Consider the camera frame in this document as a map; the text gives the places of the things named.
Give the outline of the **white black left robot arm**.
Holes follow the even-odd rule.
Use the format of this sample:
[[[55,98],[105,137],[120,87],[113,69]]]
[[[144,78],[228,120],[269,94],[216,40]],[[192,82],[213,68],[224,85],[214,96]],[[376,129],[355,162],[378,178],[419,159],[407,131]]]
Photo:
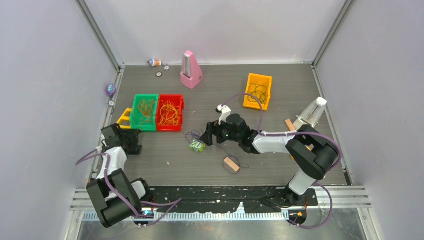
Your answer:
[[[98,176],[86,186],[87,193],[101,224],[110,228],[141,213],[154,195],[143,178],[129,181],[124,172],[128,156],[138,156],[139,129],[123,129],[117,123],[101,130],[104,139],[95,155],[103,159]]]

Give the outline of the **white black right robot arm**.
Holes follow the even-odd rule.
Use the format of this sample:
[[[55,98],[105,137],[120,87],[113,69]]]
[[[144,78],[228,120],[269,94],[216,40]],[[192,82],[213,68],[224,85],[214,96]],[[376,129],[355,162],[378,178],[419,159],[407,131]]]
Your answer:
[[[299,205],[306,191],[322,180],[343,156],[340,146],[331,138],[304,124],[289,132],[265,132],[250,128],[239,114],[225,121],[208,122],[199,138],[207,146],[226,141],[238,143],[248,154],[289,154],[299,170],[284,188],[282,198],[289,205]]]

